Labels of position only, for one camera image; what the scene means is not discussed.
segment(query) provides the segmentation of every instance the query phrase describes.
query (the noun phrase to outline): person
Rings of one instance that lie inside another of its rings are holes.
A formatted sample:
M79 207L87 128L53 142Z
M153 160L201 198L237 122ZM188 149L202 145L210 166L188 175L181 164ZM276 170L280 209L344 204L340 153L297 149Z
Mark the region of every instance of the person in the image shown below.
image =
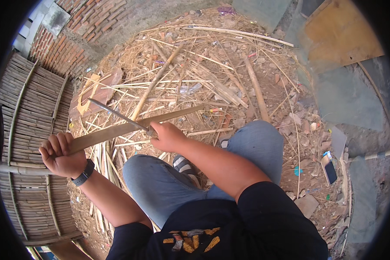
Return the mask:
M133 198L94 170L84 151L68 156L70 133L51 135L39 149L45 165L72 178L115 227L107 259L328 258L315 226L278 186L283 138L270 123L240 128L226 150L171 123L151 126L159 136L153 146L178 155L172 166L141 154L128 159L123 176ZM210 189L194 184L190 162L214 183Z

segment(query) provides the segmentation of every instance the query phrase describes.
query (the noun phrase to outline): blue jeans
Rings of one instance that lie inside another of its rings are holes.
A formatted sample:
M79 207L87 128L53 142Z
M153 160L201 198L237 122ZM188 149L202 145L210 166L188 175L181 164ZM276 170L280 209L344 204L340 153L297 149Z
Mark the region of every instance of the blue jeans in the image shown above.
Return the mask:
M279 184L283 138L270 123L253 121L240 128L229 139L227 151L248 159L273 183ZM189 201L234 200L215 185L209 190L198 189L187 174L179 173L153 156L138 154L131 157L124 164L123 176L137 204L160 228L173 211Z

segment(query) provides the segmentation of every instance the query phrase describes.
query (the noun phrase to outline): forearm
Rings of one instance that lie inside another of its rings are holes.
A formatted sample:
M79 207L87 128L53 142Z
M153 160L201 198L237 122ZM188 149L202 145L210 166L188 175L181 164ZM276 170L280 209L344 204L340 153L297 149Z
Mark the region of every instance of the forearm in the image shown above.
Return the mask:
M249 160L192 139L179 146L177 153L195 164L215 185L236 201L250 185L271 181Z
M140 222L153 228L137 203L96 170L79 187L113 226Z

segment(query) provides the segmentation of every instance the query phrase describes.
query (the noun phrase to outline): wristwatch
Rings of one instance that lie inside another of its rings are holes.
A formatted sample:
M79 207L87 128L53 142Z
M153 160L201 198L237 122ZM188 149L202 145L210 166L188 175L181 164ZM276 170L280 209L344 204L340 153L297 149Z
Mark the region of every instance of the wristwatch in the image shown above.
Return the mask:
M87 166L85 166L85 170L82 172L82 174L80 176L78 176L78 178L76 178L75 180L73 178L71 178L73 184L80 186L86 180L88 180L88 178L91 176L91 174L94 171L94 165L95 164L91 159L87 159Z

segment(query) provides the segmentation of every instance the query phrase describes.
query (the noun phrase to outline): fist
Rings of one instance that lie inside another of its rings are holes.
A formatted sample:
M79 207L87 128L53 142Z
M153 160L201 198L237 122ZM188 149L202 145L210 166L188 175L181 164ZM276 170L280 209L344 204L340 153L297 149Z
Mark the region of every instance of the fist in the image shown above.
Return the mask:
M87 158L84 150L70 153L72 140L71 133L52 134L42 142L39 152L42 154L43 163L51 172L76 179L85 170Z
M159 139L152 138L151 143L159 150L178 153L180 147L184 146L188 141L188 138L182 131L169 122L158 123L152 121L150 125L156 130L159 136Z

